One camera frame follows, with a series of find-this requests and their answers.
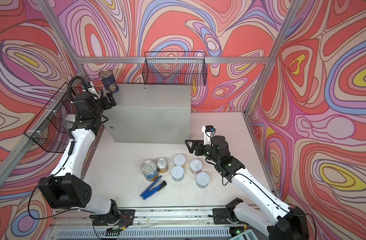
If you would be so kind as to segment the dark blue labelled can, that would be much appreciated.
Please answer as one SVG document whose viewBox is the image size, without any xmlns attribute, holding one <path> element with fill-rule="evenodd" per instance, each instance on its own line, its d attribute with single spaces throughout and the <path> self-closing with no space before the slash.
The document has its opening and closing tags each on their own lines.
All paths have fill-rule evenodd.
<svg viewBox="0 0 366 240">
<path fill-rule="evenodd" d="M 102 70 L 98 75 L 107 92 L 116 93 L 119 90 L 112 70 Z"/>
</svg>

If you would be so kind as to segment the light blue labelled can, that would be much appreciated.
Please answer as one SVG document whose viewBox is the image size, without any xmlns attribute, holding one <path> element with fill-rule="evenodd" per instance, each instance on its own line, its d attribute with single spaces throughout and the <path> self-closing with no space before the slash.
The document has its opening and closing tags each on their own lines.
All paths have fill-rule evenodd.
<svg viewBox="0 0 366 240">
<path fill-rule="evenodd" d="M 155 181 L 159 177 L 159 169 L 154 161 L 148 160 L 141 165 L 141 172 L 149 182 Z"/>
</svg>

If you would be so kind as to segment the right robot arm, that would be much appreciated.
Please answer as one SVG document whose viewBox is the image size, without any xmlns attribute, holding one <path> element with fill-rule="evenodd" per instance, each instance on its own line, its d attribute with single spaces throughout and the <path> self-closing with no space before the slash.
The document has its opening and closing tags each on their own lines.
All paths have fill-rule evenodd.
<svg viewBox="0 0 366 240">
<path fill-rule="evenodd" d="M 270 240 L 308 240 L 310 233 L 306 214 L 290 207 L 260 184 L 237 158 L 231 155 L 224 136 L 204 140 L 186 140 L 191 154 L 204 156 L 227 181 L 245 193 L 258 207 L 255 210 L 235 198 L 226 210 L 232 222 L 244 222 Z"/>
</svg>

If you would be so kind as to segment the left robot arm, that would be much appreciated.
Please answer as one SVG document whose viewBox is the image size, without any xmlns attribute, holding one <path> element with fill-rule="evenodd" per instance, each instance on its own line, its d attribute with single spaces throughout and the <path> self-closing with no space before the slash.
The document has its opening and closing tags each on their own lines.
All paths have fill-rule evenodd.
<svg viewBox="0 0 366 240">
<path fill-rule="evenodd" d="M 97 226 L 116 225 L 121 217 L 116 202 L 93 194 L 91 186 L 81 179 L 90 146 L 108 121 L 103 111 L 110 102 L 80 76 L 70 80 L 67 93 L 76 107 L 75 121 L 68 129 L 70 140 L 55 169 L 41 178 L 37 187 L 52 209 L 81 210 L 91 213 Z"/>
</svg>

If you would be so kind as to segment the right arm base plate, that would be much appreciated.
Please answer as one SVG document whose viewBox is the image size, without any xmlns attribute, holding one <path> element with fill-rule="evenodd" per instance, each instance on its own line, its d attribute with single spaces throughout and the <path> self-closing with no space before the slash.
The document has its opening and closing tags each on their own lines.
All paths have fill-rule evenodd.
<svg viewBox="0 0 366 240">
<path fill-rule="evenodd" d="M 226 208 L 214 208 L 213 213 L 211 214 L 211 218 L 213 218 L 215 225 L 246 224 L 245 222 L 238 220 L 231 209 Z"/>
</svg>

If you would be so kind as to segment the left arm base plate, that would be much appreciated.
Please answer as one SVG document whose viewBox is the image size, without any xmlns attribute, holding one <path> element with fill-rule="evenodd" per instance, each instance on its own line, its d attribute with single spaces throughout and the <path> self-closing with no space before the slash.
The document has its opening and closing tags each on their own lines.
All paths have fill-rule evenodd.
<svg viewBox="0 0 366 240">
<path fill-rule="evenodd" d="M 135 218 L 135 210 L 133 209 L 119 209 L 105 215 L 92 215 L 90 218 L 94 226 L 131 226 Z"/>
</svg>

